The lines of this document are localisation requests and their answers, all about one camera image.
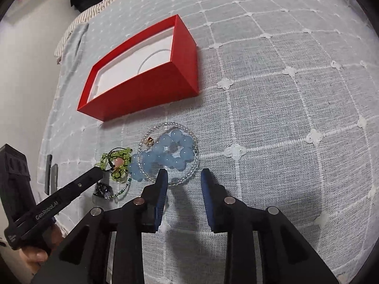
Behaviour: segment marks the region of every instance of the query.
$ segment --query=red box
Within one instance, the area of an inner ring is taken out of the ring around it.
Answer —
[[[157,50],[148,55],[154,48]],[[154,66],[165,59],[167,62]],[[138,73],[149,65],[154,67]],[[124,73],[127,77],[133,72],[137,75],[123,79]],[[198,94],[196,43],[180,17],[175,15],[134,35],[99,60],[90,71],[78,111],[107,121]]]

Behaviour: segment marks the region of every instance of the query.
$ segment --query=screw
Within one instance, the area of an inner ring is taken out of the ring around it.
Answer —
[[[279,213],[279,209],[274,206],[268,207],[267,211],[268,213],[271,213],[272,215],[277,215]]]
[[[93,216],[98,216],[98,215],[101,214],[101,209],[100,209],[99,207],[92,208],[92,209],[91,209],[91,214],[92,214]]]
[[[232,196],[227,196],[226,198],[224,198],[224,202],[226,204],[231,205],[231,204],[234,204],[236,202],[236,199]]]
[[[145,200],[143,198],[135,198],[133,200],[133,203],[134,205],[142,205],[143,203],[145,203]]]

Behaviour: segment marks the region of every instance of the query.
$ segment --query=striped fabric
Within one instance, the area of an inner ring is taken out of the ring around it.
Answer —
[[[61,63],[62,60],[62,54],[66,47],[67,40],[71,36],[71,33],[75,29],[75,27],[78,24],[86,23],[93,17],[95,17],[97,14],[99,14],[103,9],[105,9],[107,6],[112,4],[115,0],[103,0],[100,3],[90,7],[89,9],[85,10],[83,13],[81,13],[79,16],[75,18],[75,20],[70,24],[66,32],[64,33],[63,37],[58,43],[58,46],[55,49],[54,56],[56,57],[57,64]]]

